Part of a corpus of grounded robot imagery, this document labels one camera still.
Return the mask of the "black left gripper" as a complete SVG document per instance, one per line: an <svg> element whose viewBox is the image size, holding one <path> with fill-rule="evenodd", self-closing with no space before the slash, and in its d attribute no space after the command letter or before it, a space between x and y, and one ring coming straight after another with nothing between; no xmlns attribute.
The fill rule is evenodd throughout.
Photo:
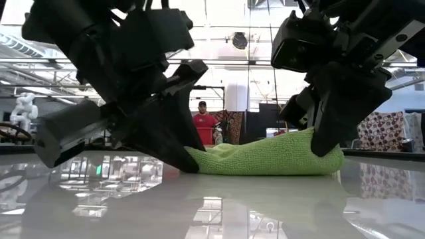
<svg viewBox="0 0 425 239"><path fill-rule="evenodd" d="M107 102L149 96L165 83L168 63L162 50L85 48L76 51L77 79L85 80ZM122 117L110 106L92 101L43 116L34 150L49 168L81 154L86 141L108 130L113 148L128 147L153 156L186 173L197 173L197 162L186 147L204 151L189 107L190 93L208 66L185 60L166 78L165 113L145 106L135 116Z"/></svg>

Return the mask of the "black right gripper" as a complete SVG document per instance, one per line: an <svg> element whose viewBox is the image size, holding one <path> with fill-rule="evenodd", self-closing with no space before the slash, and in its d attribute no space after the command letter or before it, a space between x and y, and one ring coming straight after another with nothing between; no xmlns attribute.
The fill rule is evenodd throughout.
<svg viewBox="0 0 425 239"><path fill-rule="evenodd" d="M392 90L385 86L391 74L383 68L383 61L393 52L393 34L316 34L304 78L313 86L287 101L280 113L282 119L299 130L314 125L311 151L319 157L353 140L357 126L392 96Z"/></svg>

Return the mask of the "green microfiber towel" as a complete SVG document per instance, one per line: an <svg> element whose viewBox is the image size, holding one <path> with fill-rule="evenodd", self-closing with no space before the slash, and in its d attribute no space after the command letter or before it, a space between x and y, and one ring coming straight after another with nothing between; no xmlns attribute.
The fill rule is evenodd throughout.
<svg viewBox="0 0 425 239"><path fill-rule="evenodd" d="M311 151L313 128L264 138L244 145L221 143L204 151L185 149L199 166L199 173L230 176L329 175L344 161L334 147L323 157Z"/></svg>

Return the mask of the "person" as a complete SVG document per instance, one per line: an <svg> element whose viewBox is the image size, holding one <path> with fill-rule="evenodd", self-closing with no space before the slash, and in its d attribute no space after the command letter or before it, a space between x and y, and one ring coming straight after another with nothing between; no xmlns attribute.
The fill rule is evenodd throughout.
<svg viewBox="0 0 425 239"><path fill-rule="evenodd" d="M209 114L207 110L207 103L205 101L199 102L198 113L193 116L193 122L196 128L215 128L218 125L217 119Z"/></svg>

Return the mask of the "black cabinet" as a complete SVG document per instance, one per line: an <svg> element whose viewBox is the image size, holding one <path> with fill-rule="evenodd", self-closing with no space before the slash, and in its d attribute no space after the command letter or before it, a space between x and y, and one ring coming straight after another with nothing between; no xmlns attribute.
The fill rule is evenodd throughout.
<svg viewBox="0 0 425 239"><path fill-rule="evenodd" d="M283 119L281 111L284 106L284 104L259 104L260 125L264 128L294 128Z"/></svg>

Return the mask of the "brown patterned panel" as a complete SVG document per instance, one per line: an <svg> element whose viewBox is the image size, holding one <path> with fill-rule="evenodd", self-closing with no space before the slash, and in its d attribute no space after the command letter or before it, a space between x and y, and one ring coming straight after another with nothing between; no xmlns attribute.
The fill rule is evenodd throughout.
<svg viewBox="0 0 425 239"><path fill-rule="evenodd" d="M222 141L224 143L239 145L244 112L221 110L215 112L213 116L220 123L220 128L222 129Z"/></svg>

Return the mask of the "circle patterned cloth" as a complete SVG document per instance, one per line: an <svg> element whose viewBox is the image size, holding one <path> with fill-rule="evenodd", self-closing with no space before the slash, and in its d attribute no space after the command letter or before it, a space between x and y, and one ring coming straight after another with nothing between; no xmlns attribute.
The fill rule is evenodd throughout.
<svg viewBox="0 0 425 239"><path fill-rule="evenodd" d="M404 113L372 112L358 126L361 149L401 152L404 140Z"/></svg>

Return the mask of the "white square pillar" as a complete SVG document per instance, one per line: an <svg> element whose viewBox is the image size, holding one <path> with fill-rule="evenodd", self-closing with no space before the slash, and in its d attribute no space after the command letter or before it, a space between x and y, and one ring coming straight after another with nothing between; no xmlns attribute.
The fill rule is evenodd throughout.
<svg viewBox="0 0 425 239"><path fill-rule="evenodd" d="M225 87L224 107L230 112L245 112L249 108L248 86L239 83L229 83Z"/></svg>

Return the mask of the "long linear ceiling light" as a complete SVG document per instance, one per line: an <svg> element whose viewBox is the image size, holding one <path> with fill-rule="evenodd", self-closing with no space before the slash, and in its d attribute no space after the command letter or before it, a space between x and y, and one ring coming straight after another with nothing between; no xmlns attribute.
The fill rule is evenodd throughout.
<svg viewBox="0 0 425 239"><path fill-rule="evenodd" d="M169 59L169 64L180 64L193 61L193 59ZM267 60L223 60L223 59L202 59L205 64L210 65L235 65L235 66L271 66Z"/></svg>

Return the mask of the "white curtain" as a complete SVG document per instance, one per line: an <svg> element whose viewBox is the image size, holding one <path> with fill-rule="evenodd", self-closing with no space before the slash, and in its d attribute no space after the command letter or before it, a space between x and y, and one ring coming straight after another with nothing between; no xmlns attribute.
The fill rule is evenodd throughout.
<svg viewBox="0 0 425 239"><path fill-rule="evenodd" d="M416 112L405 113L404 136L407 139L413 139L416 143L423 142L422 114Z"/></svg>

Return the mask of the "round black ceiling fixture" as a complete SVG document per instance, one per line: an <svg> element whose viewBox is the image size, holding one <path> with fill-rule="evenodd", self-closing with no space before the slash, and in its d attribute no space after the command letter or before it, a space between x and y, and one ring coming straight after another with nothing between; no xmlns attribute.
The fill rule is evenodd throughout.
<svg viewBox="0 0 425 239"><path fill-rule="evenodd" d="M235 32L231 38L232 45L238 50L245 50L248 46L248 41L244 32Z"/></svg>

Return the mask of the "black table edge frame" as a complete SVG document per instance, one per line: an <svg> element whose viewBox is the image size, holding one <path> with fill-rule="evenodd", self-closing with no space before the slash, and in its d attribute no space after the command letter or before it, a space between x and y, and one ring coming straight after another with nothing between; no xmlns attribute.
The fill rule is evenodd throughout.
<svg viewBox="0 0 425 239"><path fill-rule="evenodd" d="M106 146L86 145L85 151L133 151L133 149L119 148L112 149ZM34 153L32 145L8 145L0 143L0 154L14 155ZM405 152L382 152L382 151L367 151L359 149L343 149L345 156L368 157L378 159L390 159L399 161L414 161L425 163L425 153L405 153Z"/></svg>

